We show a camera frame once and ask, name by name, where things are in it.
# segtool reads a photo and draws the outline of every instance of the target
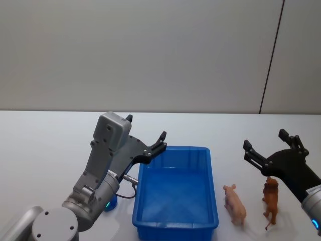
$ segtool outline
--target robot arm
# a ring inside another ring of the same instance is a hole
[[[132,115],[126,119],[108,112],[99,117],[85,170],[62,207],[36,206],[15,217],[0,241],[78,241],[103,212],[122,179],[136,163],[148,164],[166,149],[166,132],[152,146],[130,136]]]
[[[99,117],[87,166],[73,192],[62,204],[77,216],[80,232],[94,224],[134,164],[148,164],[166,149],[163,142],[166,132],[148,147],[129,135],[131,121],[131,115],[123,119],[112,112]]]
[[[244,141],[244,159],[259,169],[264,176],[280,178],[301,202],[301,206],[321,235],[321,179],[306,164],[309,154],[299,136],[289,136],[281,129],[279,137],[290,149],[274,153],[268,158],[257,153],[248,140]]]

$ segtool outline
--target orange lion figurine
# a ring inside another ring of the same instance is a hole
[[[275,225],[276,224],[276,215],[277,215],[277,195],[279,192],[278,189],[278,183],[277,180],[268,177],[266,179],[266,182],[264,183],[264,189],[263,189],[263,194],[264,197],[262,200],[266,202],[266,211],[263,213],[265,217],[268,218],[269,214],[272,213],[272,218],[269,222],[269,224],[265,227],[265,230],[267,230],[267,227],[270,224]]]

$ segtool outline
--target pink pig figurine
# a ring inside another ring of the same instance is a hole
[[[225,190],[224,207],[229,211],[230,215],[232,216],[233,224],[239,224],[239,221],[241,221],[241,224],[244,225],[246,210],[240,198],[234,192],[235,188],[235,184],[233,184],[231,187],[225,185],[223,186],[223,189]]]

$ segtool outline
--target blue light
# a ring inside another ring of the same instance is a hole
[[[319,224],[317,223],[317,221],[315,219],[312,219],[312,223],[314,224],[316,229],[319,228]]]

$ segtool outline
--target animal figurine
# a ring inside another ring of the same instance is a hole
[[[246,210],[242,204],[240,198],[234,191],[236,188],[235,184],[231,187],[224,185],[223,189],[225,190],[225,205],[224,207],[229,211],[232,216],[232,223],[244,225],[244,219],[246,217]]]
[[[263,215],[268,218],[269,214],[272,213],[272,218],[268,225],[265,227],[265,230],[267,230],[267,227],[270,224],[275,225],[276,224],[276,215],[277,215],[277,195],[279,192],[278,189],[278,183],[277,180],[267,177],[266,182],[264,183],[264,189],[263,194],[264,197],[262,200],[266,202],[266,211],[263,213]]]

